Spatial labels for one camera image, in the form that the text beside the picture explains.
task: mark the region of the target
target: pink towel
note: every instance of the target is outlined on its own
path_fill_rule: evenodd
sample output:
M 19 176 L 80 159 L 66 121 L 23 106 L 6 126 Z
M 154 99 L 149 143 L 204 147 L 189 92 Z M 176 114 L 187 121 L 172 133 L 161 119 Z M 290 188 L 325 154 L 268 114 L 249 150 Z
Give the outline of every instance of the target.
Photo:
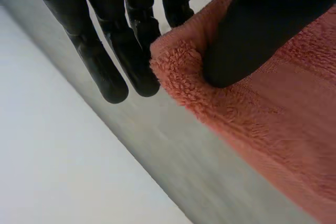
M 178 104 L 322 223 L 336 223 L 336 6 L 239 83 L 217 89 L 202 54 L 231 0 L 213 0 L 151 47 Z

